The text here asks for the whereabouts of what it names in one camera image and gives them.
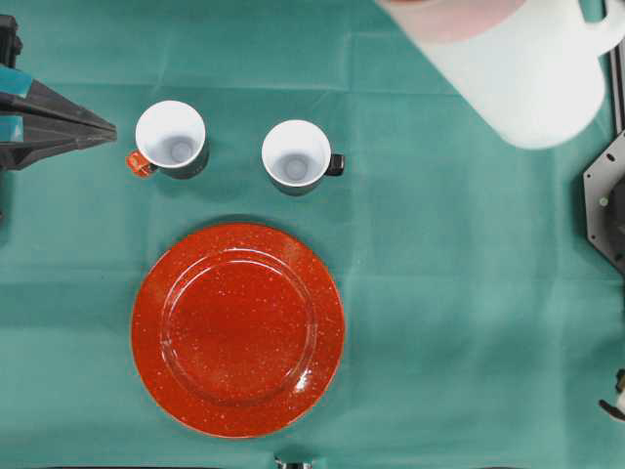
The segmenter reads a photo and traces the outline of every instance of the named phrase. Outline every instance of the black mug handle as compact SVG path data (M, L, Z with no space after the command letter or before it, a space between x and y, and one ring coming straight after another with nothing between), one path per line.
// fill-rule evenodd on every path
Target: black mug handle
M330 155L330 164L325 170L326 176L341 176L345 170L345 155L340 153L332 153Z

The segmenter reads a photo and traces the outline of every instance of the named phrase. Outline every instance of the green cloth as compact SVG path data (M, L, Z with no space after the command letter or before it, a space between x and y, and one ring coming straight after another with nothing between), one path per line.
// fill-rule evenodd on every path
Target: green cloth
M585 0L590 18L601 2ZM623 289L585 239L576 139L515 149L365 0L4 0L19 66L114 122L114 145L6 175L0 231L0 466L611 468L625 427L597 406L623 364ZM126 168L142 111L205 117L189 181ZM293 198L263 138L307 119L347 155ZM149 267L186 234L252 219L307 243L345 303L332 387L277 434L195 433L150 399L129 321Z

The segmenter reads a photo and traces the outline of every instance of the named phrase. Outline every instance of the orange mug handle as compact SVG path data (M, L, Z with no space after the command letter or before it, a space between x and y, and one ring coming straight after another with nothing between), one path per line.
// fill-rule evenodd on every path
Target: orange mug handle
M126 156L126 165L128 165L135 176L142 179L149 178L156 171L156 167L147 161L147 158L136 149Z

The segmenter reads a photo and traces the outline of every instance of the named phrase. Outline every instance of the plate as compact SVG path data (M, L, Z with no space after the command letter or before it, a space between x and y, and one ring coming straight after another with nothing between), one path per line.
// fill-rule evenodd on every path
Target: plate
M229 223L158 260L131 335L139 374L166 412L212 436L251 438L321 398L341 360L345 319L332 276L305 244Z

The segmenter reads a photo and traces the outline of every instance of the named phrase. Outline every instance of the metal bracket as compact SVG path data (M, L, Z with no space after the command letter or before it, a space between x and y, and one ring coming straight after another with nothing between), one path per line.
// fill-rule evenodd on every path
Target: metal bracket
M607 237L605 211L612 188L625 176L625 132L584 171L588 240L625 276L625 253L616 252Z
M623 83L623 67L625 66L625 50L623 43L609 51L610 77L612 81L612 105L614 106L614 127L616 133L620 134L625 129L625 100L623 93L625 87Z

